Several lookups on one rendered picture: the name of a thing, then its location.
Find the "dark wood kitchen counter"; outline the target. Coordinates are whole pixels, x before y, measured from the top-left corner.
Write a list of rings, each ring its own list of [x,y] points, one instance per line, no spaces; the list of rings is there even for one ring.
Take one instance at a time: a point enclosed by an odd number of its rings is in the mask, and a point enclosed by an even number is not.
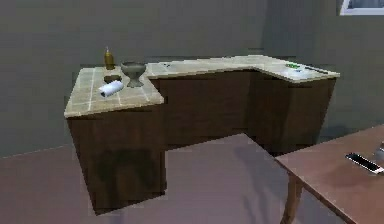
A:
[[[339,73],[263,55],[149,63],[143,86],[103,97],[110,70],[79,71],[65,108],[93,211],[165,193],[165,153],[246,134],[269,154],[316,143]]]

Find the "grey footed bowl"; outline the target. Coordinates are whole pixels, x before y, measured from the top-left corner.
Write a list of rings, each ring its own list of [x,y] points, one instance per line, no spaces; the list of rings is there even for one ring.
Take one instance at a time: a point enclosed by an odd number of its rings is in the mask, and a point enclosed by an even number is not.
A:
[[[128,87],[136,88],[143,86],[140,76],[146,71],[144,63],[127,61],[121,64],[121,70],[129,78]]]

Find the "white paper roll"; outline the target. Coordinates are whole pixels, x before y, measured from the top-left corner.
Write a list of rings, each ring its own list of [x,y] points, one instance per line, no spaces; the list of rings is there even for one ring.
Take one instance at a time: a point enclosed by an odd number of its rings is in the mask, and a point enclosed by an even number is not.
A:
[[[100,95],[103,97],[109,97],[120,90],[122,90],[124,84],[121,81],[113,81],[99,88]]]

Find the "olive glass bottle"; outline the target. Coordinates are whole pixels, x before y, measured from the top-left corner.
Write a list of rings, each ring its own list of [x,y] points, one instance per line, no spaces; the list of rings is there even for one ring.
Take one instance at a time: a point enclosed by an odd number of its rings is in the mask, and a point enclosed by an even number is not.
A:
[[[107,70],[113,70],[115,68],[114,57],[109,51],[109,48],[106,48],[104,53],[104,62]]]

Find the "black knife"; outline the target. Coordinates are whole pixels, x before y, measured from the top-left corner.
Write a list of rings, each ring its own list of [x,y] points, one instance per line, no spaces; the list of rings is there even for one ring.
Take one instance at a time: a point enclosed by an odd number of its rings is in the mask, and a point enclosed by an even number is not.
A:
[[[310,67],[310,66],[304,66],[304,67],[307,70],[312,70],[312,71],[316,71],[318,73],[323,73],[323,74],[329,74],[327,71],[321,70],[321,69],[318,69],[318,68],[314,68],[314,67]]]

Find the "brown wooden table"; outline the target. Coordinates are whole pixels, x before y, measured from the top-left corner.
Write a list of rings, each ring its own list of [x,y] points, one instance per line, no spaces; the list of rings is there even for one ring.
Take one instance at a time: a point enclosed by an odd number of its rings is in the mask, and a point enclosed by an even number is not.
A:
[[[345,157],[372,159],[384,143],[384,124],[287,153],[276,162],[288,174],[280,224],[292,224],[306,190],[346,224],[384,224],[384,172],[374,174]],[[376,162],[384,168],[384,159]]]

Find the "white framed window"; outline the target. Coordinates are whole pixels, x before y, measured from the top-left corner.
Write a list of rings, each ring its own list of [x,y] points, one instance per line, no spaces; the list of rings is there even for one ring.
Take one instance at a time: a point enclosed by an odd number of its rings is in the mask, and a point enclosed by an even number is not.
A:
[[[384,0],[343,0],[341,16],[384,16]]]

